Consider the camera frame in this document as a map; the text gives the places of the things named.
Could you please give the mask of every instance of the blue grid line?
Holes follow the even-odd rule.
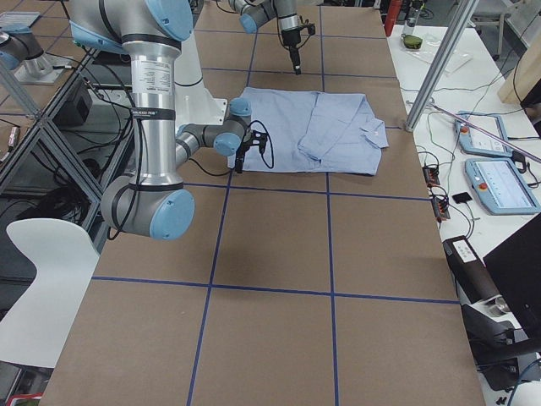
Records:
[[[170,281],[166,279],[144,279],[137,277],[92,277],[92,280],[96,281],[110,281],[110,282],[125,282],[125,283],[150,283],[156,285],[178,285],[187,286],[192,288],[216,288],[224,290],[244,290],[251,292],[267,292],[272,294],[306,294],[310,296],[328,296],[338,298],[350,298],[350,299],[372,299],[372,300],[390,300],[395,302],[414,302],[414,303],[433,303],[437,305],[459,305],[457,300],[448,299],[423,299],[423,298],[408,298],[402,296],[384,296],[378,294],[348,294],[343,292],[324,292],[317,290],[302,290],[302,289],[285,289],[285,288],[262,288],[257,286],[241,286],[241,285],[227,285],[227,284],[214,284],[214,283],[197,283],[197,282],[183,282],[183,281]]]
[[[390,300],[394,302],[414,302],[414,303],[434,303],[437,305],[459,305],[458,300],[449,299],[422,299],[422,298],[406,298],[402,296],[381,296],[374,294],[334,294],[337,298],[351,298],[351,299],[373,299],[373,300]]]
[[[196,283],[196,282],[182,282],[182,281],[167,281],[159,279],[142,279],[142,278],[131,278],[131,277],[92,277],[94,281],[111,281],[111,282],[131,282],[131,283],[150,283],[156,285],[179,285],[179,286],[190,286],[195,288],[208,288],[207,283]]]
[[[335,406],[340,406],[340,387],[338,385],[338,346],[336,343],[336,301],[335,301],[335,272],[332,256],[332,218],[331,218],[331,187],[329,173],[325,174],[327,188],[327,235],[329,237],[329,277],[331,280],[331,321],[332,321],[332,363],[335,384]]]
[[[206,188],[218,188],[218,189],[226,189],[226,184],[200,184],[200,183],[189,183],[184,182],[184,186],[198,186],[198,187],[206,187]]]
[[[326,192],[320,192],[317,190],[296,190],[296,189],[268,189],[268,188],[257,188],[253,186],[232,186],[231,189],[236,190],[258,190],[262,192],[283,192],[283,193],[301,193],[301,194],[309,194],[309,195],[325,195]]]
[[[282,193],[299,193],[305,195],[330,195],[330,196],[346,196],[346,197],[368,197],[372,199],[390,199],[390,200],[414,200],[414,201],[430,201],[429,197],[411,197],[411,196],[391,196],[391,195],[369,195],[363,193],[348,193],[348,192],[326,192],[318,190],[303,190],[303,189],[272,189],[258,188],[255,186],[234,186],[222,184],[199,184],[199,183],[184,183],[187,186],[209,187],[218,189],[235,189],[235,190],[255,190],[260,192],[282,192]]]
[[[47,48],[47,51],[50,51],[51,48],[53,48],[57,44],[58,40],[62,38],[64,32],[66,32],[67,30],[69,30],[69,25],[66,28],[64,28],[64,30],[60,33],[60,36],[58,36],[57,39],[52,42],[52,44]]]
[[[323,65],[323,44],[321,44],[321,64]],[[201,70],[219,70],[225,72],[248,72],[249,74],[295,74],[293,72],[282,72],[280,70],[258,70],[258,69],[230,69],[230,68],[201,68]],[[313,72],[306,72],[305,75],[322,75],[322,80],[325,83],[325,76],[346,76],[348,78],[371,78],[371,79],[395,79],[398,80],[396,76],[381,76],[375,74],[326,74],[324,71],[324,66],[321,66],[321,73],[316,74]]]
[[[15,10],[18,6],[20,6],[23,3],[24,0],[20,0],[20,2],[12,8],[12,10]]]
[[[223,232],[223,224],[226,220],[227,201],[229,199],[229,187],[231,186],[232,176],[233,172],[229,173],[229,179],[227,180],[226,197],[223,200],[223,207],[221,209],[220,227],[218,228],[218,237],[216,238],[214,258],[212,259],[212,271],[210,272],[209,287],[206,293],[205,309],[203,310],[201,328],[199,330],[199,338],[197,340],[197,349],[195,350],[194,367],[192,369],[192,378],[189,383],[189,392],[188,399],[186,400],[186,406],[190,406],[192,404],[192,398],[194,395],[195,377],[197,376],[197,367],[199,365],[199,357],[201,355],[201,346],[203,344],[203,335],[205,333],[206,317],[209,312],[210,295],[212,293],[212,282],[214,281],[214,274],[216,272],[216,263],[218,262],[218,252],[220,251],[221,234]]]
[[[246,32],[242,31],[242,30],[209,30],[209,29],[206,29],[206,28],[197,28],[194,30],[195,32],[215,32],[215,33],[218,33],[218,34],[245,34],[245,35],[248,35]],[[321,36],[321,37],[324,37],[324,38],[352,38],[352,39],[355,39],[355,40],[385,40],[387,41],[386,38],[382,38],[380,36],[331,36],[331,35],[326,35],[326,34],[323,34],[323,26],[321,26],[321,34],[315,34],[314,36]],[[256,34],[259,34],[259,35],[262,35],[262,36],[275,36],[276,33],[275,32],[256,32]]]
[[[250,58],[250,65],[248,67],[248,75],[246,76],[246,86],[248,87],[250,83],[250,77],[252,76],[252,66],[254,66],[254,59],[255,59],[255,46],[257,45],[257,31],[255,32],[255,38],[254,38],[254,47],[252,48],[252,57]]]
[[[347,76],[348,78],[373,78],[373,79],[396,79],[396,76],[385,76],[380,74],[326,74],[327,76]]]
[[[267,292],[271,294],[303,294],[309,296],[332,296],[329,292],[318,292],[316,290],[298,290],[298,289],[284,289],[284,288],[262,288],[258,286],[237,286],[237,285],[212,285],[216,289],[224,290],[243,290],[249,292]]]
[[[321,14],[321,7],[318,10],[320,12],[320,24],[321,24],[321,36],[320,36],[320,47],[321,47],[321,90],[325,91],[325,62],[323,60],[323,17]]]
[[[391,199],[391,200],[416,200],[416,201],[430,201],[429,197],[408,197],[408,196],[390,196],[390,195],[366,195],[362,193],[345,193],[345,192],[331,192],[333,196],[349,196],[349,197],[373,197],[375,199]]]
[[[355,40],[385,40],[387,38],[380,36],[324,36],[325,38],[353,38]]]

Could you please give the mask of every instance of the table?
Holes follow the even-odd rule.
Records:
[[[389,38],[389,48],[393,62],[396,66],[397,77],[400,80],[402,88],[403,100],[408,106],[409,101],[413,101],[424,77],[428,71],[429,65],[412,55],[408,54],[402,46],[401,27],[395,27],[391,37]],[[416,36],[426,38],[433,36],[443,38],[445,27],[422,27],[415,28]],[[476,91],[436,91],[433,94],[435,104],[443,107],[451,112],[460,110],[486,113],[503,113],[504,125],[507,134],[510,137],[537,137],[533,126],[524,112],[520,110],[518,105],[502,104],[497,96],[498,89],[503,85],[504,79],[499,75],[495,63],[489,52],[484,47],[479,36],[474,29],[466,29],[460,42],[457,45],[458,52],[468,54],[471,60],[457,69],[453,74],[442,75],[440,82],[436,86],[436,90],[442,88],[461,88],[461,89],[476,89],[481,85],[487,85],[495,80],[494,84],[489,87],[484,87]],[[453,151],[456,146],[456,137],[454,135],[453,120],[443,114],[431,113],[427,110],[421,117],[418,126],[414,130],[415,142],[418,145],[418,151],[430,151],[434,153],[440,162],[450,162],[451,154],[444,151],[441,147],[435,145],[430,139],[429,125],[432,130],[432,139],[447,150]],[[522,140],[514,141],[521,148],[532,152],[537,156],[541,156],[541,143],[539,140]],[[470,182],[464,173],[464,161],[473,156],[467,155],[460,151],[460,148],[455,149],[456,159],[452,165],[442,165],[440,167],[440,180],[448,192],[449,196],[463,191],[468,191],[473,196],[473,201],[469,203],[472,208],[475,221],[475,229],[472,237],[469,239],[472,247],[477,251],[478,255],[483,258],[499,243],[508,236],[513,234],[518,228],[531,220],[533,216],[491,216],[479,203],[477,196],[471,190]],[[424,162],[424,154],[420,154],[421,163]],[[434,159],[427,157],[427,163],[434,163]],[[531,162],[533,173],[541,173],[541,166],[535,162]],[[524,175],[528,182],[532,182],[533,178]],[[533,190],[534,195],[539,200],[541,199],[541,191]],[[465,207],[454,205],[459,209],[466,211]],[[465,235],[467,233],[467,221],[460,215],[456,209],[450,210],[451,220],[442,222],[440,228],[441,240]],[[486,309],[481,305],[476,305],[478,310],[486,314]],[[518,326],[512,315],[505,315],[496,319],[497,321],[510,320]],[[508,393],[493,392],[482,379],[485,400],[487,404],[493,404],[500,396],[508,396]],[[537,404],[537,399],[541,396],[541,382],[532,382],[521,386],[517,391],[514,399],[514,406],[533,406]]]
[[[299,13],[318,35],[297,77],[272,25],[247,36],[207,3],[205,83],[365,93],[389,132],[379,173],[182,166],[192,227],[106,244],[43,405],[484,404],[379,13]]]

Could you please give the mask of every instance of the metal frame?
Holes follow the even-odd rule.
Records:
[[[424,78],[423,84],[415,98],[409,115],[406,121],[406,131],[413,131],[417,125],[423,110],[426,108],[434,88],[438,84],[441,75],[445,70],[445,66],[449,62],[456,44],[460,40],[462,32],[467,27],[473,11],[477,7],[479,0],[461,0],[453,15],[449,28],[441,41],[440,48],[434,57],[434,61],[430,65],[429,72]]]

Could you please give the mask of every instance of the white table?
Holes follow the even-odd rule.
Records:
[[[431,35],[441,39],[445,34],[445,30],[445,27],[418,26],[415,29],[414,35],[420,37]],[[401,33],[402,27],[395,26],[391,37],[388,38],[388,42],[397,77],[400,80],[402,98],[407,105],[407,110],[409,110],[410,106],[408,102],[415,100],[415,96],[417,95],[415,90],[418,90],[423,83],[429,69],[429,64],[406,52],[406,49],[402,45]],[[504,83],[504,79],[498,76],[500,73],[499,70],[474,29],[465,30],[457,46],[457,50],[469,54],[472,58],[454,73],[442,75],[440,82],[436,86],[436,90],[440,88],[475,89],[481,85],[487,85],[496,78],[498,79],[488,89],[484,87],[476,91],[436,91],[433,94],[436,105],[450,112],[458,112],[460,110],[472,111],[475,108],[475,112],[505,113],[513,112],[520,108],[518,105],[505,105],[498,98],[497,91]],[[486,96],[477,105],[485,92]],[[419,151],[426,150],[434,153],[439,158],[440,163],[450,162],[451,154],[439,148],[430,140],[427,117],[431,111],[433,110],[426,110],[426,113],[423,114],[414,130],[415,142],[418,145]],[[514,112],[503,115],[502,117],[507,134],[510,137],[537,136],[536,131],[524,112]],[[446,149],[453,151],[456,145],[453,119],[444,114],[434,113],[429,117],[429,124],[432,129],[434,141]],[[522,149],[541,156],[541,141],[524,140],[516,141],[516,143]],[[419,155],[421,163],[424,162],[425,155]],[[530,220],[532,216],[491,216],[481,206],[464,173],[464,161],[474,156],[463,154],[460,146],[455,149],[455,156],[456,158],[452,165],[445,164],[440,166],[440,181],[449,196],[467,191],[473,197],[473,201],[469,202],[469,205],[473,216],[478,220],[475,222],[475,229],[469,241],[478,255],[483,258],[501,241]],[[426,162],[435,163],[435,159],[431,156],[426,156]],[[531,169],[533,173],[541,177],[541,165],[531,162]],[[529,174],[525,174],[524,176],[527,182],[534,181]],[[541,201],[541,189],[535,189],[533,194]],[[451,204],[460,206],[459,208],[469,216],[465,205],[455,205],[453,202]],[[451,220],[444,221],[441,224],[440,236],[442,241],[458,235],[465,235],[468,230],[467,220],[460,213],[451,208],[450,214]],[[497,321],[506,319],[512,319],[516,324],[516,320],[513,320],[514,318],[512,316],[504,316],[497,319]],[[480,376],[479,379],[482,382],[487,405],[494,405],[495,400],[500,396],[509,397],[509,393],[491,391],[484,378]],[[513,406],[539,405],[539,399],[541,399],[541,382],[522,384],[513,399]]]

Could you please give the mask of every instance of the aluminum pole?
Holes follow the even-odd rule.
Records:
[[[498,135],[495,135],[495,134],[492,134],[490,133],[489,131],[487,131],[486,129],[482,129],[481,127],[478,127],[477,125],[473,124],[473,123],[470,123],[469,121],[467,121],[465,118],[463,117],[460,117],[456,114],[453,114],[452,112],[448,112],[447,110],[441,108],[441,107],[438,107],[436,106],[434,103],[430,103],[430,106],[433,107],[434,109],[436,109],[438,112],[442,112],[444,114],[447,114],[448,116],[451,116],[453,117],[455,120],[461,122],[461,123],[464,123],[466,124],[468,127],[472,128],[472,129],[476,129],[477,131],[480,131],[481,133],[485,134],[486,136],[492,138],[493,140],[496,140],[498,141],[499,143],[501,143],[502,145],[505,145],[509,148],[511,148],[512,150],[515,150],[517,152],[520,152],[521,154],[523,154],[525,157],[527,158],[530,158],[532,161],[534,162],[537,162],[537,163],[541,163],[541,158],[535,156],[534,154],[531,154],[530,152],[528,151],[524,151],[522,148],[519,148],[518,146],[516,145],[513,145],[511,142],[509,141],[506,141],[506,140],[503,140],[501,139]]]
[[[478,0],[461,0],[460,4],[458,4],[456,12],[449,24],[449,28],[441,41],[440,48],[434,57],[434,61],[430,65],[429,72],[426,74],[421,89],[417,94],[417,98],[407,116],[405,126],[406,131],[413,131],[421,118],[421,114],[423,114],[423,110],[426,107],[429,98],[432,96],[434,88],[440,81],[440,77],[444,72],[447,62],[449,62],[449,58],[455,50],[456,44],[462,36],[462,32],[472,18],[477,3]]]

